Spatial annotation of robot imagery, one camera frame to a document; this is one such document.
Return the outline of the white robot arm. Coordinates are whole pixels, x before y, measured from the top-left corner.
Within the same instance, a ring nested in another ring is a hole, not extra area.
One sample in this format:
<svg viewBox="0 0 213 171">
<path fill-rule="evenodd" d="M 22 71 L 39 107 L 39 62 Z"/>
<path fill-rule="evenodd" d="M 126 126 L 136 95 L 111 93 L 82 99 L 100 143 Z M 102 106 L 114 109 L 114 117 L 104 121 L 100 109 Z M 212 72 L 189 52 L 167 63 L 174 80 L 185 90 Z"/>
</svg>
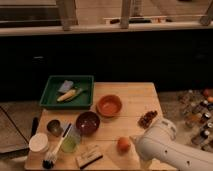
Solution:
<svg viewBox="0 0 213 171">
<path fill-rule="evenodd" d="M 143 161 L 158 159 L 180 171 L 213 171 L 213 153 L 175 142 L 177 128 L 168 119 L 156 120 L 133 140 Z"/>
</svg>

